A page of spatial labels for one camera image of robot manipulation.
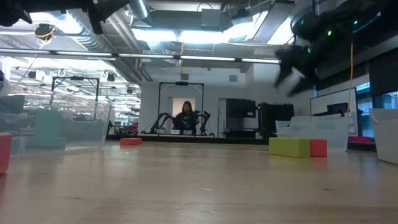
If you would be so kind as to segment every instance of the white storage box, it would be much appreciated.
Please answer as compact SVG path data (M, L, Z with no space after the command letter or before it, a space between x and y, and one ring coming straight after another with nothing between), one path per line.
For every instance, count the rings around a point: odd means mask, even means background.
M398 164L398 110L370 109L370 115L378 158Z
M326 139L328 149L345 151L348 143L347 117L294 116L290 126L279 128L279 138Z

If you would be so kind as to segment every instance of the black machine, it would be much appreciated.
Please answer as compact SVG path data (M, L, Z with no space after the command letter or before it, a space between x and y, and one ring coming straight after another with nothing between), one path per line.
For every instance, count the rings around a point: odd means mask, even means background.
M372 21L388 0L347 0L331 11L316 15L309 12L290 25L294 42L287 49L275 52L280 60L277 88L296 68L305 78L290 91L289 96L311 89L319 83L315 69L327 60L330 52L343 39L352 39L356 30ZM310 46L295 44L297 37L309 41Z
M196 116L198 116L198 117L203 118L203 122L202 122L202 124L201 124L201 126L200 126L200 135L201 135L201 136L207 136L207 133L206 133L206 124L207 124L207 121L208 121L209 118L210 118L210 114L207 113L206 111L194 111L193 114L196 115ZM163 117L164 117L163 122L159 125L160 120L161 120ZM160 129L160 128L162 128L163 125L164 125L164 123L165 123L168 119L171 119L173 122L176 121L176 119L175 119L173 116L169 115L168 113L161 113L161 114L157 117L157 119L156 119L154 125L152 125L152 127L151 127L149 133L147 133L147 132L145 132L145 131L141 131L141 134L157 134L157 130Z
M12 26L19 19L31 24L31 12L61 11L67 9L82 9L88 12L91 26L95 34L102 34L100 21L105 21L114 12L127 5L129 0L1 0L0 1L0 26Z

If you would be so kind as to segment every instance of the foam block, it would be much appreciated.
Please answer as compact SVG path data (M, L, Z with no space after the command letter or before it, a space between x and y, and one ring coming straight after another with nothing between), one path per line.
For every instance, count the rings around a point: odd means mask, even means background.
M135 146L142 144L142 139L140 138L124 138L120 139L121 146Z
M311 139L310 151L312 157L328 157L328 143L325 139Z
M0 133L0 175L8 170L11 153L12 135Z
M294 138L269 138L269 154L296 158L310 157L310 140Z

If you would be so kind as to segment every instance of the person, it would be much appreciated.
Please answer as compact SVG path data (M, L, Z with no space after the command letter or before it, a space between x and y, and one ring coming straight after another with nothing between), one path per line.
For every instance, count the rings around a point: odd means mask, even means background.
M185 101L182 106L182 112L176 115L174 119L174 128L181 130L181 132L189 130L192 131L192 134L196 134L197 124L199 124L199 119L192 110L191 102Z

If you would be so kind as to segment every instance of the black metal frame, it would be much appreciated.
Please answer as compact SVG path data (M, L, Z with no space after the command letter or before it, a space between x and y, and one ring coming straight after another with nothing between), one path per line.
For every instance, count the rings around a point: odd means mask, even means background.
M61 81L57 84L55 84L55 81L57 79L61 79ZM98 102L98 94L100 93L100 78L86 78L86 77L78 77L78 76L72 76L72 77L52 77L52 84L51 84L51 90L54 91L56 87L62 84L63 81L65 80L78 80L78 81L83 81L83 80L95 80L97 81L97 86L96 86L96 91L95 91L95 101Z
M157 97L157 115L160 115L160 96L162 93L162 85L163 84L173 84L173 85L178 85L179 82L160 82L159 83L159 94ZM188 85L200 85L201 86L201 110L203 111L203 101L204 101L204 96L205 96L205 84L204 83L186 83L185 85L180 85L180 86L188 86Z

